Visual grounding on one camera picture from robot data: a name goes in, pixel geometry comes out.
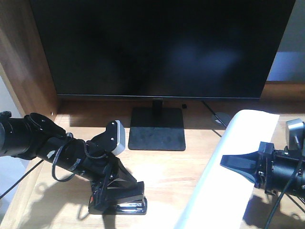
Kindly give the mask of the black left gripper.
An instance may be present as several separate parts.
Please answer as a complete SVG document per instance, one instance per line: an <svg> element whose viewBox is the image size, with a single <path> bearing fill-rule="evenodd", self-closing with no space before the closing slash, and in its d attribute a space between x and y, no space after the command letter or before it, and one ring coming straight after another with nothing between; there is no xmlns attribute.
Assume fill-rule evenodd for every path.
<svg viewBox="0 0 305 229"><path fill-rule="evenodd" d="M138 182L113 154L117 145L117 123L111 121L103 133L82 141L85 160L82 165L92 172L91 188L95 205L119 205L143 202L144 183Z"/></svg>

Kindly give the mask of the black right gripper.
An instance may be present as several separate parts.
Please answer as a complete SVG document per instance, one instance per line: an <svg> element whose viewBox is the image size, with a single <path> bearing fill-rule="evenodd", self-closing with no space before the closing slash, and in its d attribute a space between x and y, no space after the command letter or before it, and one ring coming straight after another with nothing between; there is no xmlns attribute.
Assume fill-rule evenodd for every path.
<svg viewBox="0 0 305 229"><path fill-rule="evenodd" d="M255 188L266 194L276 194L273 187L275 147L273 143L261 142L257 152L243 155L223 155L220 165L245 177Z"/></svg>

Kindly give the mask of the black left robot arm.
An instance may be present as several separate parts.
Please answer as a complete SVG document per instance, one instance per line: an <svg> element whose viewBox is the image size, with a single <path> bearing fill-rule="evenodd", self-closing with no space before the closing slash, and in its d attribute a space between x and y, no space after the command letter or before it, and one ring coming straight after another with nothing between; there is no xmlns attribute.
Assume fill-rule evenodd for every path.
<svg viewBox="0 0 305 229"><path fill-rule="evenodd" d="M39 157L56 167L91 182L91 205L99 211L107 206L144 201L144 183L138 182L117 157L125 149L125 130L120 121L107 124L103 133L85 141L38 113L13 118L0 114L0 155L32 160Z"/></svg>

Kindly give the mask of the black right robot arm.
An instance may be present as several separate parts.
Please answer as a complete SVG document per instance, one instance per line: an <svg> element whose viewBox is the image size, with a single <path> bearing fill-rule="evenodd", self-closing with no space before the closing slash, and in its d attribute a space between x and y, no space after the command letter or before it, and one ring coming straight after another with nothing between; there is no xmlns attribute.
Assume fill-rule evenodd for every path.
<svg viewBox="0 0 305 229"><path fill-rule="evenodd" d="M256 152L224 155L220 165L262 188L266 194L282 192L297 168L300 150L276 150L273 143L261 142Z"/></svg>

